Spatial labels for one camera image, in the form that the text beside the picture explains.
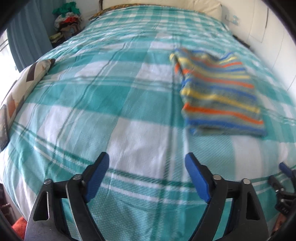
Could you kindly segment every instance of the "curtain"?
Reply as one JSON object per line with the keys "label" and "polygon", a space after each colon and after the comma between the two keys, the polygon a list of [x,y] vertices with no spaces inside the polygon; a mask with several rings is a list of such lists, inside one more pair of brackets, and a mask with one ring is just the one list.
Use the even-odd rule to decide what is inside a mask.
{"label": "curtain", "polygon": [[53,9],[66,0],[30,0],[7,28],[10,50],[19,72],[52,50],[48,36],[55,34]]}

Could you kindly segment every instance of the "checkered bedsheet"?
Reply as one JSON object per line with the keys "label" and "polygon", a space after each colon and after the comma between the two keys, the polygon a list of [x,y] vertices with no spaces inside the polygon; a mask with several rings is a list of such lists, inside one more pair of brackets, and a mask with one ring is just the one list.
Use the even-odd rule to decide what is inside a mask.
{"label": "checkered bedsheet", "polygon": [[[180,47],[240,57],[259,79],[254,84],[265,138],[193,136],[184,128],[181,83],[169,60]],[[206,207],[184,167],[191,151],[225,179],[252,179],[272,223],[276,199],[266,180],[277,174],[287,185],[278,164],[296,165],[296,109],[271,72],[221,22],[171,7],[114,10],[43,58],[56,63],[18,113],[0,154],[0,179],[25,218],[44,179],[69,179],[106,151],[110,168],[89,203],[104,237],[188,240]],[[64,205],[70,231],[79,238]],[[229,210],[226,202],[221,223]]]}

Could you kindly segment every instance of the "folded striped cloth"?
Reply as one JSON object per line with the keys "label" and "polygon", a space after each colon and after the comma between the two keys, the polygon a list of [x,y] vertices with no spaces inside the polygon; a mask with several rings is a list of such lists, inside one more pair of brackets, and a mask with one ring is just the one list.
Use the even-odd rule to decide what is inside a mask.
{"label": "folded striped cloth", "polygon": [[177,49],[170,60],[182,79],[182,115],[193,133],[266,135],[253,79],[234,53],[216,58]]}

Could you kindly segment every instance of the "bed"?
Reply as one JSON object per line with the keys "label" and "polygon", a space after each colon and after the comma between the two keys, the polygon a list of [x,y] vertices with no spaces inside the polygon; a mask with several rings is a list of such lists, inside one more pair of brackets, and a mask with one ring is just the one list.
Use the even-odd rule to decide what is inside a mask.
{"label": "bed", "polygon": [[[180,47],[240,56],[257,76],[266,137],[188,132],[181,83],[169,60]],[[56,62],[23,104],[0,153],[0,180],[26,219],[45,179],[67,180],[106,151],[110,168],[88,204],[105,239],[188,240],[206,207],[184,166],[193,152],[227,180],[251,179],[273,224],[276,196],[267,178],[288,185],[278,164],[296,165],[295,106],[220,21],[174,7],[126,7],[93,19],[42,58]],[[223,234],[230,203],[215,238]],[[64,207],[78,239],[67,202]]]}

